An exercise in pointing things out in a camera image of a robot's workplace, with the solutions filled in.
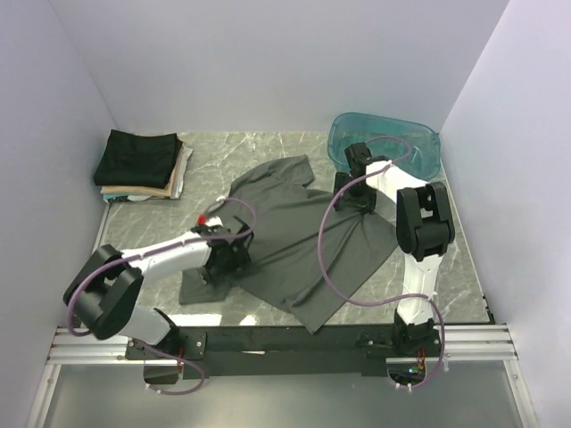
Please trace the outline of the grey t shirt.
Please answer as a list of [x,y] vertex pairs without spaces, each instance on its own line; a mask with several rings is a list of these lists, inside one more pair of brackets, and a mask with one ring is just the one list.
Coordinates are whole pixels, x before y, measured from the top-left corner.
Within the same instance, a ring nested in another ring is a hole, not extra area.
[[233,216],[257,215],[251,264],[209,282],[205,273],[182,275],[182,305],[226,299],[231,288],[245,290],[292,314],[315,333],[391,256],[395,231],[376,213],[333,211],[324,215],[331,193],[310,188],[313,171],[306,156],[265,162],[236,178],[232,202],[215,211],[227,224]]

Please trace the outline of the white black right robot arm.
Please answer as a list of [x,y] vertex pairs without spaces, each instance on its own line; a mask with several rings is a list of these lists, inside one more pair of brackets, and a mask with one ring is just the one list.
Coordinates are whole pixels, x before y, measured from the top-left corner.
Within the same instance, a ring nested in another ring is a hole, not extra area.
[[371,213],[381,193],[396,206],[396,240],[405,254],[402,294],[395,310],[392,346],[410,356],[440,341],[434,329],[434,297],[438,269],[455,227],[446,186],[427,183],[397,167],[385,156],[374,156],[364,142],[344,149],[347,172],[335,174],[336,210]]

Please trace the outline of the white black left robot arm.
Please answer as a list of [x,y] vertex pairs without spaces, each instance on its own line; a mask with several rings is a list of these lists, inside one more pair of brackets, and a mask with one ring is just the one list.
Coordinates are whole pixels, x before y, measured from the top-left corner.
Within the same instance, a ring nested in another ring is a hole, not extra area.
[[122,335],[145,342],[157,358],[172,356],[178,347],[178,327],[160,309],[139,307],[139,293],[176,273],[226,274],[249,264],[253,231],[239,217],[233,220],[236,231],[214,217],[144,248],[97,248],[62,297],[68,316],[77,317],[99,340]]

